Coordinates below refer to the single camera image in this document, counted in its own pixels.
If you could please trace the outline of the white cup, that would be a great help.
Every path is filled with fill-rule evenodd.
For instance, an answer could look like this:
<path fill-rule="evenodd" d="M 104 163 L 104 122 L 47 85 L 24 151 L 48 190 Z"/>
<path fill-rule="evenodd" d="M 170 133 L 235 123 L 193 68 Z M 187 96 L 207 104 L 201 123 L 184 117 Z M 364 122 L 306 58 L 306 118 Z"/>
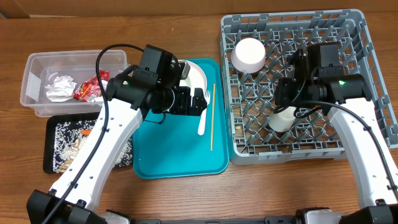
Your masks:
<path fill-rule="evenodd" d="M 296 117 L 294 111 L 296 107 L 290 106 L 280 113 L 272 113 L 270 115 L 269 127 L 276 132 L 286 132 L 293 125 Z"/>

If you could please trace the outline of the pink bowl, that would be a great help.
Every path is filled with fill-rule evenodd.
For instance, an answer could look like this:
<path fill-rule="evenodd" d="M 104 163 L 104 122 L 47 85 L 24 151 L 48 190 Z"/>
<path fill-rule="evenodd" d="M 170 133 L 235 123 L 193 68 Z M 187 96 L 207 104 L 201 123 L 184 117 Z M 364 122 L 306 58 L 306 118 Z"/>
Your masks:
<path fill-rule="evenodd" d="M 260 40 L 245 38 L 240 40 L 231 53 L 231 63 L 240 72 L 256 73 L 265 65 L 266 50 Z"/>

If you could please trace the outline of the red snack wrapper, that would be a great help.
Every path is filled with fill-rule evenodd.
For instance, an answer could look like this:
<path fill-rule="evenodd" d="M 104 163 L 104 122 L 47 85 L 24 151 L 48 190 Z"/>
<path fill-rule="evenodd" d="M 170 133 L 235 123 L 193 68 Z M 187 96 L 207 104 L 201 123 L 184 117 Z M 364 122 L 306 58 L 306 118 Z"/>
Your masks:
<path fill-rule="evenodd" d="M 100 70 L 99 75 L 104 90 L 108 84 L 110 73 L 108 71 Z M 82 102 L 96 102 L 102 101 L 102 93 L 100 90 L 100 83 L 95 75 L 93 78 L 83 82 L 73 94 L 73 98 Z"/>

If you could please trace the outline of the orange carrot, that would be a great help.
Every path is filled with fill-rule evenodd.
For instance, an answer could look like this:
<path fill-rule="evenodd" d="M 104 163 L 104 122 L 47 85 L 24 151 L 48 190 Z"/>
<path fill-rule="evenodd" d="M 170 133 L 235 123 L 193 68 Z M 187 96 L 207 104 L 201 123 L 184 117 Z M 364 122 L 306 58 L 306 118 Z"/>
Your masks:
<path fill-rule="evenodd" d="M 84 130 L 81 130 L 80 133 L 82 135 L 84 135 L 84 136 L 88 136 L 91 133 L 91 130 L 90 129 L 84 129 Z"/>

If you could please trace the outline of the white napkin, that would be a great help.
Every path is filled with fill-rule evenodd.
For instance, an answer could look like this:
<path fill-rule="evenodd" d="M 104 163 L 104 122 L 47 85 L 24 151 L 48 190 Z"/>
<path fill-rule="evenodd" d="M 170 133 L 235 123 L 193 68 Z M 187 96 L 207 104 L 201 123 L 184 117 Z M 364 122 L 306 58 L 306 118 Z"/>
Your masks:
<path fill-rule="evenodd" d="M 51 102 L 61 103 L 73 98 L 76 83 L 68 75 L 56 77 L 52 85 L 47 85 L 45 89 L 46 97 Z"/>

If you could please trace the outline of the peanut shells and rice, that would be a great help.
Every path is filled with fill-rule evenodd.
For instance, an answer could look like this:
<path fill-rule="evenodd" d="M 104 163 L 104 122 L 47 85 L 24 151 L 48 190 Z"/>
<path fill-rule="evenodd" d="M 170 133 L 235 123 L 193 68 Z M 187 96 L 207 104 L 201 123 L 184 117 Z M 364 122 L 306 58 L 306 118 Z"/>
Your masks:
<path fill-rule="evenodd" d="M 88 138 L 80 131 L 92 130 L 95 122 L 95 120 L 67 121 L 56 125 L 52 156 L 54 173 L 65 172 L 69 168 Z"/>

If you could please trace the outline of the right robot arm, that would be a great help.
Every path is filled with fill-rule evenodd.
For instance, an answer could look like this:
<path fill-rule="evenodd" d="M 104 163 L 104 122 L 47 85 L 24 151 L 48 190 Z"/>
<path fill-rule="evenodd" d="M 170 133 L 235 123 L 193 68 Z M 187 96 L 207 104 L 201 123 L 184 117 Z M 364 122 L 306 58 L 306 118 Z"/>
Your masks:
<path fill-rule="evenodd" d="M 326 207 L 302 208 L 291 223 L 397 223 L 397 166 L 379 129 L 364 77 L 347 75 L 336 42 L 313 44 L 288 56 L 294 69 L 280 78 L 274 114 L 293 107 L 321 111 L 337 132 L 356 181 L 360 209 L 350 214 Z"/>

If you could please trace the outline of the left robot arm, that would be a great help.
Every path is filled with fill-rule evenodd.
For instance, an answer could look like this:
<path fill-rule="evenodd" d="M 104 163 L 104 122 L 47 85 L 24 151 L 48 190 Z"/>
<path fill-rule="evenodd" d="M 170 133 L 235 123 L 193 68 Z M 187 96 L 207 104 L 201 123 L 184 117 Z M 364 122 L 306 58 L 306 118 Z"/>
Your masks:
<path fill-rule="evenodd" d="M 45 193 L 33 191 L 27 201 L 31 223 L 132 223 L 122 213 L 97 214 L 103 187 L 125 143 L 148 112 L 201 116 L 207 107 L 203 90 L 180 86 L 190 64 L 153 45 L 147 45 L 137 65 L 131 65 L 107 86 L 101 86 L 102 109 L 76 158 Z"/>

